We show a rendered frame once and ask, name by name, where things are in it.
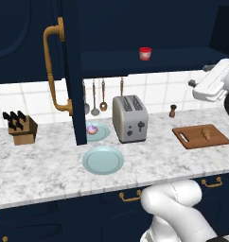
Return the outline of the red-lidded jam jar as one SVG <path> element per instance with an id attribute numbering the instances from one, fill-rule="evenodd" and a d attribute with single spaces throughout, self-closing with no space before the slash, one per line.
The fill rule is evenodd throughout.
<path id="1" fill-rule="evenodd" d="M 152 49 L 150 47 L 140 47 L 139 57 L 141 61 L 149 61 Z"/>

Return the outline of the hanging metal ladle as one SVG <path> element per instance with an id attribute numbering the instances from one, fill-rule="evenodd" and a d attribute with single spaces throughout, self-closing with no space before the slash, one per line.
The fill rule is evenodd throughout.
<path id="1" fill-rule="evenodd" d="M 96 86 L 93 86 L 93 102 L 96 102 Z M 91 115 L 98 116 L 99 115 L 99 109 L 97 107 L 94 107 L 91 110 Z"/>

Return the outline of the pink frosted cupcake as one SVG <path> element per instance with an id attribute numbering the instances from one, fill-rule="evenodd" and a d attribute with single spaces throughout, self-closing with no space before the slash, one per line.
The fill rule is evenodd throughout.
<path id="1" fill-rule="evenodd" d="M 97 126 L 91 124 L 87 127 L 86 131 L 89 133 L 89 134 L 96 134 L 97 131 L 98 131 L 98 128 Z"/>

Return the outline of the brown pepper mill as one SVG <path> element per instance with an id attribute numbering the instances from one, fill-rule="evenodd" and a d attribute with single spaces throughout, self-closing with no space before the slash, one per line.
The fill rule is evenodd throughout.
<path id="1" fill-rule="evenodd" d="M 174 118 L 175 117 L 175 110 L 177 106 L 175 104 L 170 105 L 170 112 L 169 112 L 169 117 Z"/>

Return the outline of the hanging wooden spoon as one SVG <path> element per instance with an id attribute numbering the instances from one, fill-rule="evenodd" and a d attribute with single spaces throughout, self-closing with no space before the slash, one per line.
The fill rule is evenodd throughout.
<path id="1" fill-rule="evenodd" d="M 100 103 L 99 107 L 103 112 L 105 112 L 108 108 L 108 104 L 105 102 L 105 81 L 101 82 L 101 87 L 102 87 L 102 102 Z"/>

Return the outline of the wooden cutting board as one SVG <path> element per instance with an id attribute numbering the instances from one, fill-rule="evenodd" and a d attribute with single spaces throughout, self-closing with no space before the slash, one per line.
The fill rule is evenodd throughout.
<path id="1" fill-rule="evenodd" d="M 209 141 L 202 136 L 202 128 L 210 130 Z M 174 128 L 172 131 L 186 149 L 229 145 L 229 139 L 212 124 Z"/>

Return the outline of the closed navy cabinet door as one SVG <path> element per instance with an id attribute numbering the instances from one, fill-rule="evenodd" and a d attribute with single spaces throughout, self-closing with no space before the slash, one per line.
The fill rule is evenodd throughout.
<path id="1" fill-rule="evenodd" d="M 44 30 L 58 23 L 58 0 L 0 0 L 0 84 L 46 81 Z"/>

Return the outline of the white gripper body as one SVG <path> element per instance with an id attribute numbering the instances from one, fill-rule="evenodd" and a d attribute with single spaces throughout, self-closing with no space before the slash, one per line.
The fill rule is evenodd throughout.
<path id="1" fill-rule="evenodd" d="M 229 59 L 220 60 L 194 87 L 195 99 L 217 102 L 229 92 Z"/>

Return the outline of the navy wall cabinet with shelf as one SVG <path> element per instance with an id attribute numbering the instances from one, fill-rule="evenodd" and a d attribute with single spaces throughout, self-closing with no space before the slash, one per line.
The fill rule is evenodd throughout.
<path id="1" fill-rule="evenodd" d="M 229 59 L 210 47 L 219 6 L 229 0 L 78 0 L 86 78 L 200 70 Z M 152 49 L 140 60 L 139 48 Z"/>

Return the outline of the open navy cabinet door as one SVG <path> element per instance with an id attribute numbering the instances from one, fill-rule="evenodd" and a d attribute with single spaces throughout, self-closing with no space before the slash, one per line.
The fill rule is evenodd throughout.
<path id="1" fill-rule="evenodd" d="M 81 55 L 79 43 L 78 0 L 59 0 L 63 18 L 65 42 L 62 43 L 64 77 L 68 96 L 72 99 L 73 127 L 78 146 L 86 145 L 86 126 L 82 91 Z"/>
<path id="2" fill-rule="evenodd" d="M 229 55 L 229 6 L 219 6 L 210 47 Z"/>

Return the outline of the hanging metal spatula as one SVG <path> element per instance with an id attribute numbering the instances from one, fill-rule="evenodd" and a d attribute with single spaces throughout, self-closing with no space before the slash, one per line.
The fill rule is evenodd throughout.
<path id="1" fill-rule="evenodd" d="M 85 89 L 85 83 L 84 83 L 84 80 L 82 81 L 82 86 L 83 86 L 84 112 L 85 112 L 85 114 L 88 114 L 89 111 L 90 111 L 90 106 L 89 106 L 89 104 L 86 102 L 86 89 Z"/>

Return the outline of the wooden knife block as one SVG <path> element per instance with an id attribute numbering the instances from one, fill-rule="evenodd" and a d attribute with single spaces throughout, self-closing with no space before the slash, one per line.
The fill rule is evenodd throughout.
<path id="1" fill-rule="evenodd" d="M 8 121 L 9 135 L 13 137 L 14 145 L 30 145 L 35 143 L 38 124 L 29 116 L 18 112 L 2 112 Z"/>

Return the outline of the brown croissant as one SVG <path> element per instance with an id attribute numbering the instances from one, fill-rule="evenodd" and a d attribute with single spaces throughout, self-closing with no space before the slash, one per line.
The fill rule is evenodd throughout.
<path id="1" fill-rule="evenodd" d="M 201 134 L 206 141 L 210 140 L 210 130 L 208 128 L 202 128 Z"/>

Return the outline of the silver toaster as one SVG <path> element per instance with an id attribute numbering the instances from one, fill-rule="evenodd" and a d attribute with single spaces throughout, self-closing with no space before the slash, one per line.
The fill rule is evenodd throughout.
<path id="1" fill-rule="evenodd" d="M 113 125 L 122 144 L 145 141 L 148 121 L 148 111 L 137 95 L 113 98 Z"/>

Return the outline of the pale blue plate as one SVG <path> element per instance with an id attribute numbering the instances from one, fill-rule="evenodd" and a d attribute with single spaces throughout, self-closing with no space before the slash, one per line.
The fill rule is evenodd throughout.
<path id="1" fill-rule="evenodd" d="M 122 167 L 124 156 L 115 147 L 93 147 L 83 155 L 82 164 L 92 174 L 110 175 Z"/>
<path id="2" fill-rule="evenodd" d="M 97 132 L 95 134 L 87 133 L 86 134 L 87 142 L 101 141 L 109 136 L 110 129 L 108 128 L 107 125 L 100 122 L 95 122 L 95 121 L 86 123 L 86 127 L 89 127 L 90 125 L 97 127 Z"/>

